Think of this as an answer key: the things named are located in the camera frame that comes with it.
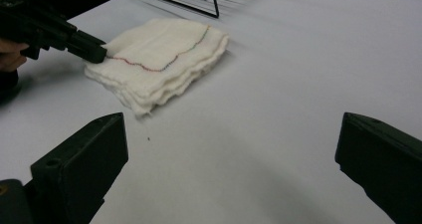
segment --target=white table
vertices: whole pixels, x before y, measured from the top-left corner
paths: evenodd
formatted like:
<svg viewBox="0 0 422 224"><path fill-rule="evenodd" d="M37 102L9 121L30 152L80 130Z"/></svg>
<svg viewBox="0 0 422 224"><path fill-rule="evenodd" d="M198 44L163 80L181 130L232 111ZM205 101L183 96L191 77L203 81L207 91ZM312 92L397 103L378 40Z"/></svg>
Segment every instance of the white table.
<svg viewBox="0 0 422 224"><path fill-rule="evenodd" d="M159 0L111 0L70 22L104 41L153 18L230 34L179 98L134 117L80 58L43 51L0 107L0 179L89 121L123 112L129 162L94 224L392 223L334 161L356 112L422 139L422 0L248 0L219 19Z"/></svg>

